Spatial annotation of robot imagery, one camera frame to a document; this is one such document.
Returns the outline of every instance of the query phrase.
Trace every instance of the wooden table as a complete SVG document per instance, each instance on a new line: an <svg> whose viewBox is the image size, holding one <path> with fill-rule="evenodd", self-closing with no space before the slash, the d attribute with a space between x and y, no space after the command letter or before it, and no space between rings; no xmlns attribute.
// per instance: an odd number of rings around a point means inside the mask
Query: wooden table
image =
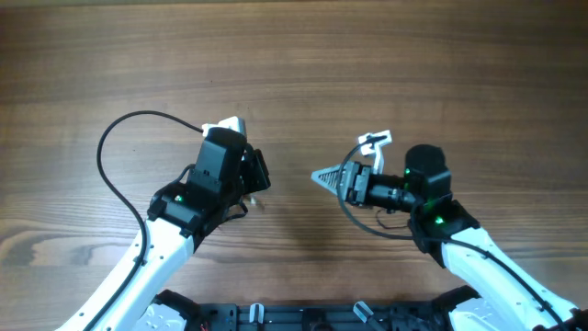
<svg viewBox="0 0 588 331"><path fill-rule="evenodd" d="M233 115L272 188L166 287L197 302L388 302L461 284L409 242L362 233L311 172L392 129L387 173L441 146L453 191L537 280L588 306L588 21L553 2L95 6L0 12L0 329L49 330L137 233L96 144L138 109ZM201 137L128 120L105 168L143 212ZM373 211L361 220L376 226ZM406 216L388 219L403 223Z"/></svg>

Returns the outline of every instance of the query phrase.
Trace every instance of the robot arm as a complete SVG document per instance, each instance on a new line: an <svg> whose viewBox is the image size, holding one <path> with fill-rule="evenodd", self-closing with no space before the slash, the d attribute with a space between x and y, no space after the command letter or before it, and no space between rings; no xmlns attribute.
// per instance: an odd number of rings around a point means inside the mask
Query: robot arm
<svg viewBox="0 0 588 331"><path fill-rule="evenodd" d="M155 294L217 226L247 212L243 195L269 188L261 151L247 143L243 120L231 118L205 126L198 160L187 182L177 179L155 193L147 211L147 253L141 267L116 301L89 325L129 275L141 250L141 233L96 292L60 330L184 330L187 318L175 309L152 305ZM240 205L243 214L228 216ZM155 314L154 309L163 309Z"/></svg>
<svg viewBox="0 0 588 331"><path fill-rule="evenodd" d="M525 281L541 298L551 305L555 314L563 321L573 318L572 311L578 308L571 302L560 298L534 280L529 274L517 266L490 238L483 228L468 228L451 235L451 239L475 245L490 252L516 275ZM449 313L451 324L456 330L475 330L493 325L496 329L533 330L538 325L551 328L558 324L551 315L531 296L523 286L508 274L504 268L469 248L442 244L441 255L443 264L454 275L465 280L483 298L472 305L474 310L460 310ZM488 305L496 312L479 314L480 309Z"/></svg>
<svg viewBox="0 0 588 331"><path fill-rule="evenodd" d="M403 176L397 177L381 174L381 145L391 142L389 131L367 133L358 140L363 155L375 156L374 166L347 162L350 154L343 169L335 165L314 172L312 178L351 205L410 213L408 225L413 236L396 237L412 239L423 253L477 292L478 298L466 298L446 311L445 318L454 330L542 330L563 324L574 329L580 325L575 318L580 311L573 303L547 290L518 267L480 223L453 200L451 173L440 148L414 146L406 154Z"/></svg>

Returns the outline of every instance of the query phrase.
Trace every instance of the white clip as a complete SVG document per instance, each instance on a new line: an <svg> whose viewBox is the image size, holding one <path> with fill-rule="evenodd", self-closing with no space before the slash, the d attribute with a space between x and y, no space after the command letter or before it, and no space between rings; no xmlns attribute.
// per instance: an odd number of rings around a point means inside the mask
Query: white clip
<svg viewBox="0 0 588 331"><path fill-rule="evenodd" d="M353 312L363 323L367 323L368 318L374 315L374 312L369 309L365 302L356 302L356 304L353 305Z"/></svg>
<svg viewBox="0 0 588 331"><path fill-rule="evenodd" d="M245 137L247 136L247 131L245 129L245 120L238 118L236 116L233 116L233 117L228 118L226 120L221 120L218 124L206 123L206 124L202 125L202 135L204 137L209 135L209 130L212 128L231 129L233 131L239 132L240 134L244 135Z"/></svg>
<svg viewBox="0 0 588 331"><path fill-rule="evenodd" d="M359 143L365 143L366 140L371 137L380 136L386 136L386 138L372 144L365 144L361 146L360 149L361 154L364 156L369 156L373 154L376 155L376 159L374 160L374 166L371 169L371 172L374 175L381 174L384 170L384 156L382 155L382 146L392 143L392 134L390 133L390 130L385 130L378 133L368 132L364 135L357 137Z"/></svg>
<svg viewBox="0 0 588 331"><path fill-rule="evenodd" d="M261 303L254 303L249 308L249 323L264 323L264 305ZM257 318L255 318L255 311L258 312Z"/></svg>

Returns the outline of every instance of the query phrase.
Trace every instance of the black cable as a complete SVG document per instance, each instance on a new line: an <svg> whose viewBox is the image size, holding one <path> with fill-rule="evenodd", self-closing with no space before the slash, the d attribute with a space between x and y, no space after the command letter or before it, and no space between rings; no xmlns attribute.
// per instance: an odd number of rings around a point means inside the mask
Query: black cable
<svg viewBox="0 0 588 331"><path fill-rule="evenodd" d="M180 176L179 176L178 178L176 178L176 179L172 180L172 181L171 181L171 182L170 182L168 185L171 185L171 184L177 184L177 183L179 183L179 182L180 182L180 180L182 180L182 178L184 178L184 176L186 175L186 173L187 173L189 170L192 170L192 169L194 169L194 167L195 167L195 166L196 166L195 164L189 164L189 165L186 165L186 167L184 168L184 170L182 170L182 173L180 174Z"/></svg>
<svg viewBox="0 0 588 331"><path fill-rule="evenodd" d="M378 223L379 226L381 226L383 229L386 230L398 230L398 229L405 229L408 227L408 225L395 225L395 226L388 226L386 224L384 224L378 217L378 215L382 212L385 211L385 209L381 209L379 211L376 211L376 222Z"/></svg>
<svg viewBox="0 0 588 331"><path fill-rule="evenodd" d="M224 221L222 221L221 224L224 224L224 223L226 223L228 221L240 219L240 218L243 218L243 217L247 216L247 212L249 212L249 210L247 209L247 206L245 206L245 204L243 203L243 200L239 201L239 207L241 207L241 209L243 210L243 212L236 213L236 214L233 214L231 216L228 216L226 219L224 219Z"/></svg>
<svg viewBox="0 0 588 331"><path fill-rule="evenodd" d="M122 201L122 203L124 203L125 206L127 206L127 208L129 208L130 212L132 212L133 216L135 216L135 218L137 219L137 223L139 224L139 228L141 229L141 251L139 252L139 256L135 259L135 264L132 267L132 269L129 272L129 275L127 276L127 278L125 278L125 280L122 281L122 283L120 284L119 288L114 292L114 294L112 294L112 296L110 297L110 299L108 299L108 301L104 304L104 306L102 306L102 308L100 309L100 311L94 316L94 318L92 318L92 320L90 321L90 323L88 323L88 325L85 326L84 331L89 331L92 329L92 327L94 327L94 325L100 320L100 318L102 318L102 316L104 315L104 313L108 310L108 308L110 308L110 306L112 305L112 303L114 303L114 301L117 300L117 298L120 296L120 294L125 290L125 288L127 287L127 285L129 285L130 281L132 280L133 276L135 275L135 273L137 273L137 270L139 269L139 267L142 264L142 261L145 258L145 253L147 252L147 229L145 227L145 222L143 221L142 217L140 216L139 212L137 211L137 209L135 209L135 207L133 207L132 204L130 204L130 202L127 200L127 198L125 198L118 190L117 188L114 187L114 185L112 185L112 183L110 182L110 180L108 179L106 173L104 172L104 168L102 167L102 148L104 146L104 141L107 138L108 134L112 131L112 129L117 126L117 124L121 123L122 121L133 117L133 116L138 116L138 115L155 115L155 116L161 116L164 118L167 118L169 120L174 120L186 127L188 127L189 129L192 129L194 131L198 131L200 133L202 133L202 129L195 127L194 125L183 121L179 118L176 118L172 115L169 114L165 114L163 112L160 111L154 111L154 110L140 110L140 111L134 111L131 112L129 114L123 115L120 118L118 118L117 120L113 121L108 127L107 129L104 131L104 133L102 133L102 137L100 137L100 141L98 142L98 149L96 151L96 163L98 166L98 172L100 173L100 176L102 177L102 180L104 180L104 182L107 184L108 188L110 188L110 190L112 191L112 193L114 193L117 198L120 199L120 201Z"/></svg>
<svg viewBox="0 0 588 331"><path fill-rule="evenodd" d="M386 233L383 233L383 232L380 232L380 231L377 231L377 230L374 230L370 227L365 226L362 222L360 222L351 213L351 211L349 211L347 209L347 207L345 206L345 200L343 199L343 192L341 191L341 178L343 177L343 170L345 169L345 165L347 164L347 162L349 162L351 157L361 148L361 146L367 145L370 143L375 143L375 142L380 141L384 138L386 138L386 137L379 136L379 137L372 137L372 138L367 139L366 141L364 141L363 143L357 145L354 149L352 149L351 152L349 152L349 154L345 157L345 159L343 159L343 162L341 163L341 166L339 167L339 171L337 172L337 180L336 180L336 184L335 184L336 185L335 189L337 190L337 199L339 200L339 206L341 206L341 209L343 210L343 213L345 214L345 216L347 216L347 218L349 220L351 220L351 222L353 222L353 224L357 225L363 231L368 232L370 234L379 235L381 237L388 238L388 239L413 240L413 238L409 235L386 234Z"/></svg>
<svg viewBox="0 0 588 331"><path fill-rule="evenodd" d="M351 157L361 148L361 146L369 144L369 143L374 143L377 142L379 140L384 139L385 137L383 136L379 136L379 137L372 137L367 139L365 142L357 145L354 149L351 150L351 152L349 152L349 154L345 157L345 159L343 160L343 163L341 164L341 166L339 167L339 172L337 173L337 180L336 180L336 189L337 189L337 199L339 201L339 206L341 206L341 209L343 210L343 213L345 214L345 216L347 216L347 218L354 223L355 225L357 225L359 228L361 228L362 230L370 233L370 234L375 234L384 238L389 238L389 239L400 239L400 240L413 240L413 238L411 236L407 236L407 235L396 235L396 234L386 234L380 231L376 231L373 230L367 226L365 226L363 223L361 223L358 219L356 219L353 214L351 214L351 212L347 209L347 207L345 206L345 201L343 199L343 195L342 195L342 191L341 191L341 178L343 176L343 170L345 168L345 165L347 164L347 162L349 162L349 160L351 159ZM419 204L414 203L412 209L411 209L411 220L410 222L415 222L414 219L414 212L416 211L416 209L422 205L422 202ZM519 284L521 284L521 286L523 286L523 288L529 292L529 294L531 294L531 296L537 300L537 302L539 302L539 304L541 304L541 307L548 312L549 315L551 315L551 317L556 321L556 323L558 324L558 327L563 330L563 331L568 331L568 327L566 325L564 325L563 321L561 320L561 318L553 311L553 309L551 308L551 305L549 304L549 302L546 302L545 300L543 300L543 298L541 298L541 296L535 291L533 290L533 288L531 288L531 286L529 286L529 284L526 283L525 280L523 280L518 274L516 274L516 272L514 270L512 270L510 267L508 267L506 264L504 264L504 262L502 262L498 257L495 257L492 253L485 251L479 247L476 247L475 245L472 244L468 244L459 240L453 240L453 239L441 239L441 238L431 238L431 237L425 237L423 238L423 240L428 241L428 242L435 242L435 243L446 243L446 244L453 244L453 245L460 245L462 247L466 247L469 248L477 253L480 253L482 255L484 255L485 257L489 258L491 261L493 261L494 263L496 263L498 266L500 266L502 269L504 269L508 274L510 274L516 281L518 281Z"/></svg>

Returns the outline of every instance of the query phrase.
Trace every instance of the gray triangular gripper tip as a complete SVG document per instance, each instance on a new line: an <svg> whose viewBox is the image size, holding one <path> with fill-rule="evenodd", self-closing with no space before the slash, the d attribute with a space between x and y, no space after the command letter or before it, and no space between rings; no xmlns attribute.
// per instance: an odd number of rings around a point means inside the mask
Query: gray triangular gripper tip
<svg viewBox="0 0 588 331"><path fill-rule="evenodd" d="M337 195L335 186L337 182L337 172L339 172L340 166L341 165L333 165L322 170L314 171L312 172L311 178L315 183L330 190L334 195Z"/></svg>

